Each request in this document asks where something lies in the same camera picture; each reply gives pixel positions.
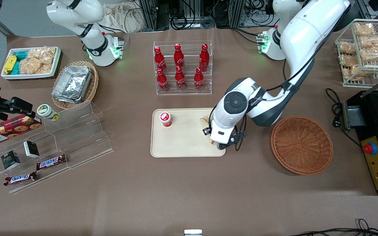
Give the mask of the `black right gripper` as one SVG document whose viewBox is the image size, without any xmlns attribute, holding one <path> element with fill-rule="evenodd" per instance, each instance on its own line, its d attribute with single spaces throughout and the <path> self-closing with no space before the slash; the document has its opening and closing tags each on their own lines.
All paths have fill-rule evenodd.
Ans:
<svg viewBox="0 0 378 236">
<path fill-rule="evenodd" d="M 23 114 L 33 118 L 33 105 L 18 98 L 12 97 L 10 100 L 0 99 L 0 120 L 7 120 L 8 114 Z"/>
</svg>

